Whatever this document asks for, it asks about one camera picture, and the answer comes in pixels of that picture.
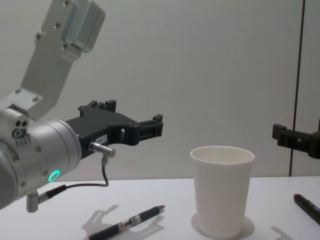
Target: green led ring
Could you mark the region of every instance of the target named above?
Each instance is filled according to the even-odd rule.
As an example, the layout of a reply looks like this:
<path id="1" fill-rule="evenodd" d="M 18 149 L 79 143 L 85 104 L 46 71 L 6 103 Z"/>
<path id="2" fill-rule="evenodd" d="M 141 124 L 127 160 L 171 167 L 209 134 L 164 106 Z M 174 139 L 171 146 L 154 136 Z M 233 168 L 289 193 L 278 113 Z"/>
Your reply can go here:
<path id="1" fill-rule="evenodd" d="M 54 180 L 56 180 L 56 179 L 59 177 L 59 175 L 60 175 L 60 171 L 59 171 L 59 170 L 53 171 L 53 173 L 51 173 L 48 181 L 49 181 L 50 183 L 53 182 Z"/>

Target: cup rim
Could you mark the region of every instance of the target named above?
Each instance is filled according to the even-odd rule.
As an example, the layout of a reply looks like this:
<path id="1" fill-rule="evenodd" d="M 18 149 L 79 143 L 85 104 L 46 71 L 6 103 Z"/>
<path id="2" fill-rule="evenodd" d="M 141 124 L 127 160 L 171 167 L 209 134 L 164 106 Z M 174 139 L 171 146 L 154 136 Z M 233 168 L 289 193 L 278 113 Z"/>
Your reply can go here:
<path id="1" fill-rule="evenodd" d="M 200 150 L 200 149 L 217 149 L 217 148 L 224 148 L 224 149 L 235 149 L 235 150 L 241 150 L 242 152 L 245 152 L 249 155 L 251 155 L 251 158 L 248 160 L 248 161 L 245 161 L 245 162 L 238 162 L 238 163 L 231 163 L 231 162 L 212 162 L 212 161 L 206 161 L 206 160 L 203 160 L 203 159 L 200 159 L 200 158 L 197 158 L 193 155 L 193 153 L 197 150 Z M 192 159 L 194 160 L 197 160 L 197 161 L 200 161 L 200 162 L 203 162 L 203 163 L 206 163 L 206 164 L 216 164 L 216 165 L 242 165 L 242 164 L 248 164 L 250 162 L 252 162 L 256 156 L 249 150 L 246 150 L 246 149 L 243 149 L 243 148 L 240 148 L 240 147 L 235 147 L 235 146 L 218 146 L 218 145 L 213 145 L 213 146 L 201 146 L 201 147 L 197 147 L 195 149 L 193 149 L 191 152 L 190 152 L 190 156 Z"/>

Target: metal mount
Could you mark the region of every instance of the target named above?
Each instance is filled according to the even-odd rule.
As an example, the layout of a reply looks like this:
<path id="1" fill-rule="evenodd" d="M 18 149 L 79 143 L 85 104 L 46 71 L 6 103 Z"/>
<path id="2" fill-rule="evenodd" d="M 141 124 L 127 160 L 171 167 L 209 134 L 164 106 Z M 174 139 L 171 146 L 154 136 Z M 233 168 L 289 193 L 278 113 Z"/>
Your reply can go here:
<path id="1" fill-rule="evenodd" d="M 286 126 L 274 124 L 272 138 L 278 141 L 278 146 L 305 152 L 311 158 L 320 159 L 320 122 L 318 131 L 313 133 L 294 131 Z"/>
<path id="2" fill-rule="evenodd" d="M 27 134 L 29 117 L 21 112 L 7 108 L 0 112 L 0 133 L 5 139 L 21 139 Z"/>
<path id="3" fill-rule="evenodd" d="M 38 191 L 35 190 L 26 196 L 26 210 L 28 213 L 35 213 L 38 210 Z"/>

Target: black pen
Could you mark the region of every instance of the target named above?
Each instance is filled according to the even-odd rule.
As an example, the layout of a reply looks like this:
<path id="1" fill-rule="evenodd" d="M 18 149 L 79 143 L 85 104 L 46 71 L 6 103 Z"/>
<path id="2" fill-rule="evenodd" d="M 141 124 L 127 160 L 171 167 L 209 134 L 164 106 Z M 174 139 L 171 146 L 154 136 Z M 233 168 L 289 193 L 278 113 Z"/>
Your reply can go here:
<path id="1" fill-rule="evenodd" d="M 162 213 L 164 210 L 165 210 L 164 205 L 155 206 L 147 211 L 139 213 L 138 215 L 130 217 L 125 221 L 119 222 L 116 225 L 108 227 L 105 230 L 92 234 L 91 236 L 89 236 L 89 240 L 105 240 L 105 239 L 111 238 L 114 235 L 117 235 L 118 233 L 123 232 L 124 230 L 127 230 L 135 225 L 138 225 L 139 223 L 142 223 Z"/>
<path id="2" fill-rule="evenodd" d="M 295 194 L 294 202 L 306 213 L 308 214 L 317 224 L 320 225 L 320 209 L 314 205 L 311 201 L 304 198 L 300 194 Z"/>

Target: white wall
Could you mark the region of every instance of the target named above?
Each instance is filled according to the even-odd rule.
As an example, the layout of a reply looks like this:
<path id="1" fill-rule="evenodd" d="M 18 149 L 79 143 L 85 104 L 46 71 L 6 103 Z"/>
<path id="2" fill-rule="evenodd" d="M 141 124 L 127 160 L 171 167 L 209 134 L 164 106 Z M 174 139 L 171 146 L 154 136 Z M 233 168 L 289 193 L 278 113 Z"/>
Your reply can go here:
<path id="1" fill-rule="evenodd" d="M 300 80 L 296 112 L 297 131 L 313 133 L 320 118 L 320 1 L 306 0 L 303 24 Z M 294 151 L 293 176 L 319 176 L 320 160 Z"/>
<path id="2" fill-rule="evenodd" d="M 0 2 L 0 96 L 20 84 L 50 2 Z M 96 45 L 44 120 L 109 99 L 137 121 L 163 114 L 162 137 L 113 146 L 112 179 L 191 177 L 189 152 L 207 145 L 254 152 L 254 176 L 289 174 L 290 150 L 271 136 L 293 122 L 301 0 L 97 2 L 107 16 Z M 101 179 L 100 159 L 61 180 Z"/>

